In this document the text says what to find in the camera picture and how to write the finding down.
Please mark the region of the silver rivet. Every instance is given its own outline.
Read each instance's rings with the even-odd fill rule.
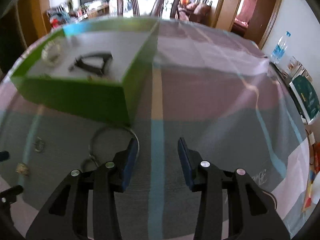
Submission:
[[[72,177],[76,177],[76,176],[78,176],[80,174],[80,171],[79,170],[73,170],[73,171],[71,171],[70,174],[71,174]]]
[[[108,169],[111,169],[111,168],[113,168],[114,166],[115,166],[114,162],[107,162],[107,163],[106,163],[106,167],[107,167]]]
[[[200,165],[202,166],[202,167],[209,167],[210,166],[210,163],[208,162],[208,161],[202,161],[201,163],[200,163]]]
[[[245,170],[244,169],[237,169],[237,173],[239,175],[244,175],[245,174]]]

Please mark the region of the table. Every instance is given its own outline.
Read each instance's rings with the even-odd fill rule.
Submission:
[[[0,163],[0,191],[25,188],[12,205],[15,226],[25,234],[61,180],[88,157],[90,138],[104,124],[24,100],[10,81],[13,69],[0,85],[0,149],[11,154]],[[124,240],[192,239],[200,194],[184,181],[177,153],[181,136],[203,159],[224,170],[244,168],[272,192],[291,235],[305,222],[300,211],[308,140],[286,88],[251,41],[200,24],[159,20],[157,54],[132,129],[140,156],[126,192],[115,196]],[[41,153],[33,145],[38,137],[45,142]],[[126,132],[108,130],[94,153],[101,162],[111,160],[129,140]],[[21,162],[29,167],[28,177],[15,172]],[[226,203],[225,195],[224,236]]]

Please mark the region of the water bottle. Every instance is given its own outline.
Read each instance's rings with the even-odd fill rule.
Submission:
[[[279,42],[277,46],[275,47],[274,51],[271,54],[271,61],[275,64],[279,63],[281,60],[282,56],[284,55],[285,50],[287,49],[288,45],[288,39],[291,36],[289,32],[285,33],[285,36],[282,36],[279,39]]]

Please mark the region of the wooden door frame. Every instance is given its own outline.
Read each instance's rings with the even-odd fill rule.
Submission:
[[[49,0],[31,0],[32,20],[38,39],[47,35],[51,30],[46,10],[50,9]]]
[[[233,22],[231,23],[231,25],[230,25],[230,27],[229,27],[229,29],[228,29],[228,32],[231,32],[231,30],[232,30],[232,27],[233,27],[233,24],[234,24],[234,22],[235,22],[235,19],[236,19],[236,16],[237,16],[237,12],[238,12],[240,3],[241,3],[241,0],[238,1],[237,7],[236,7],[236,10],[235,10],[235,14],[234,14],[234,16],[233,16]]]
[[[215,28],[216,25],[217,25],[217,22],[218,22],[218,19],[219,19],[219,15],[220,15],[220,12],[221,12],[221,9],[222,9],[222,5],[223,5],[223,1],[224,0],[218,0],[218,3],[217,3],[217,7],[216,7],[216,10],[214,12],[214,19],[210,25],[210,27],[212,28]]]
[[[268,22],[268,25],[267,25],[267,28],[258,44],[258,47],[259,49],[262,49],[264,44],[266,43],[269,35],[270,35],[270,32],[272,30],[272,27],[276,21],[276,18],[278,16],[278,12],[279,12],[279,9],[280,9],[280,6],[281,6],[281,2],[282,0],[276,0],[276,3],[275,3],[275,6],[273,8],[273,11],[272,11],[272,14],[271,14],[271,17],[270,17],[270,20]]]

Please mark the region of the small metal part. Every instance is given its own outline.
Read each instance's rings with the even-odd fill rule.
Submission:
[[[69,72],[74,71],[74,69],[75,69],[75,65],[71,65],[71,66],[68,68]]]
[[[35,146],[36,152],[43,152],[45,143],[43,140],[41,140],[41,138],[37,137],[37,140],[33,143],[33,145]]]
[[[201,165],[202,167],[207,168],[207,167],[210,166],[210,163],[209,163],[208,161],[202,161],[202,162],[200,163],[200,165]]]
[[[111,168],[113,168],[114,166],[115,166],[114,162],[107,162],[107,163],[106,163],[106,167],[107,167],[108,169],[111,169]]]
[[[71,174],[72,177],[76,177],[76,176],[78,176],[80,174],[80,171],[79,170],[73,170],[73,171],[71,171],[70,174]]]
[[[25,163],[18,163],[16,172],[25,176],[29,175],[29,168]]]
[[[245,174],[245,170],[244,169],[237,169],[237,173],[239,175],[244,175]]]
[[[103,64],[101,66],[96,65],[90,65],[87,63],[84,63],[84,59],[89,58],[98,58],[103,60]],[[79,58],[76,58],[74,65],[78,68],[83,69],[84,71],[87,71],[92,74],[96,74],[99,77],[108,75],[109,72],[109,65],[112,60],[112,55],[110,53],[104,53],[104,52],[98,52],[93,54],[87,54],[80,56]]]
[[[266,195],[268,195],[269,197],[271,197],[272,198],[272,200],[273,200],[273,203],[275,204],[275,210],[277,210],[277,206],[278,206],[278,202],[277,202],[277,199],[276,199],[276,197],[273,195],[273,194],[271,194],[270,192],[267,192],[267,191],[265,191],[265,190],[261,190],[264,194],[266,194]]]

